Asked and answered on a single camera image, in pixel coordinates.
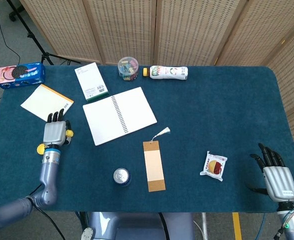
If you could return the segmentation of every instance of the teal felt surface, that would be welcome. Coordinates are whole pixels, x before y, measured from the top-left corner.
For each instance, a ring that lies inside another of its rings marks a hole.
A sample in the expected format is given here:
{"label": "teal felt surface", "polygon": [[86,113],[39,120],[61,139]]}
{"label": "teal felt surface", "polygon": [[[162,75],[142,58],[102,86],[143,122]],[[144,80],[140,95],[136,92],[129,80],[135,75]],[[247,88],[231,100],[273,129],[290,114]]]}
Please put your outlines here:
{"label": "teal felt surface", "polygon": [[[277,80],[267,67],[194,67],[186,81],[142,77],[123,81],[116,66],[99,66],[111,95],[141,87],[157,123],[95,146],[82,106],[87,104],[74,66],[46,66],[45,84],[74,100],[65,114],[74,137],[61,148],[58,200],[51,210],[107,212],[275,212],[256,162],[258,143],[279,152],[294,178],[294,142]],[[45,122],[20,105],[37,86],[7,89],[0,103],[0,205],[38,184]],[[148,192],[143,141],[157,138],[166,191]],[[206,152],[226,156],[223,182],[200,176]],[[113,172],[127,168],[121,187]]]}

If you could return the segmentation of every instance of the floor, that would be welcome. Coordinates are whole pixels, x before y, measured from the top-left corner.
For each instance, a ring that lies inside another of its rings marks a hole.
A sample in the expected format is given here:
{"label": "floor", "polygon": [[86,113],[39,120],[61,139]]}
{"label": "floor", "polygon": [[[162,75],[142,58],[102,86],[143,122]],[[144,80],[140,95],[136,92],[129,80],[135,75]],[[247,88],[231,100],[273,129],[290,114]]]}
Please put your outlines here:
{"label": "floor", "polygon": [[[17,20],[12,22],[8,18],[11,12],[10,6],[5,0],[0,0],[0,24],[7,42],[7,45],[13,48],[21,57],[21,63],[39,62],[41,60],[41,52],[38,50],[34,42],[27,38],[27,32],[23,25]],[[28,26],[36,35],[43,48],[52,52],[53,50],[46,43],[44,38],[24,11],[22,17]],[[63,61],[52,58],[55,64],[61,64]],[[0,32],[0,67],[16,65],[18,57],[7,49],[4,45]],[[81,225],[73,212],[47,212],[56,222],[67,240],[81,239]],[[201,215],[194,214],[194,220],[201,226]],[[244,240],[255,240],[259,231],[263,213],[240,213],[241,235]],[[231,213],[207,213],[208,239],[210,240],[233,240],[235,239],[233,217]],[[277,214],[266,214],[263,231],[260,240],[272,239],[279,228],[280,222]],[[202,235],[198,228],[195,227],[196,240],[201,240]],[[52,224],[39,212],[35,211],[29,217],[12,224],[11,226],[0,230],[0,239],[11,240],[60,240],[61,237],[56,232]]]}

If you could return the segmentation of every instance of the oreo box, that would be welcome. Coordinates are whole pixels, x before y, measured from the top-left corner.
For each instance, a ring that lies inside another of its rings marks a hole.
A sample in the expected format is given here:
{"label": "oreo box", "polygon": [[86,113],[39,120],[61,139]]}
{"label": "oreo box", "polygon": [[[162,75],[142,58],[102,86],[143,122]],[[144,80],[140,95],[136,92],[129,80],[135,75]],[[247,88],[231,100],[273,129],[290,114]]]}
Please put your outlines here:
{"label": "oreo box", "polygon": [[45,82],[45,67],[40,62],[0,67],[0,87],[12,89]]}

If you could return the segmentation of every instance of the yellow bottle cap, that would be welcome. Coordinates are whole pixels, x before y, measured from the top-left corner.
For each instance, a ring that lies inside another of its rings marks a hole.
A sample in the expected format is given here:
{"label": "yellow bottle cap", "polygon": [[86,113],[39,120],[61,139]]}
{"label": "yellow bottle cap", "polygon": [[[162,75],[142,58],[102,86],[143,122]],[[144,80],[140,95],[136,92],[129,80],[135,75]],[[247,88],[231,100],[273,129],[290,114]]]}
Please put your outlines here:
{"label": "yellow bottle cap", "polygon": [[66,130],[66,137],[73,137],[74,136],[74,132],[72,130]]}
{"label": "yellow bottle cap", "polygon": [[45,144],[39,144],[37,147],[37,153],[40,155],[44,155],[45,152]]}
{"label": "yellow bottle cap", "polygon": [[142,75],[144,76],[144,77],[149,77],[149,73],[148,73],[149,71],[148,71],[148,68],[147,67],[144,67],[143,68],[143,70],[142,70]]}

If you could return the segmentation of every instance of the white tassel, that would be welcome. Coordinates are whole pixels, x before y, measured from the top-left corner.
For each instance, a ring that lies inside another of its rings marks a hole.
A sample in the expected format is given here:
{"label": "white tassel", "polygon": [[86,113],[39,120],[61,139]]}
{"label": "white tassel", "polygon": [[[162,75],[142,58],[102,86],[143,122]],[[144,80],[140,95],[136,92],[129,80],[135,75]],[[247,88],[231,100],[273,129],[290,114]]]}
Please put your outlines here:
{"label": "white tassel", "polygon": [[160,135],[163,135],[163,134],[170,134],[171,133],[171,130],[169,129],[169,127],[166,127],[165,129],[163,129],[162,131],[160,131],[160,133],[158,133],[157,135],[155,135],[152,140],[150,141],[150,143],[153,142],[154,138],[160,136]]}

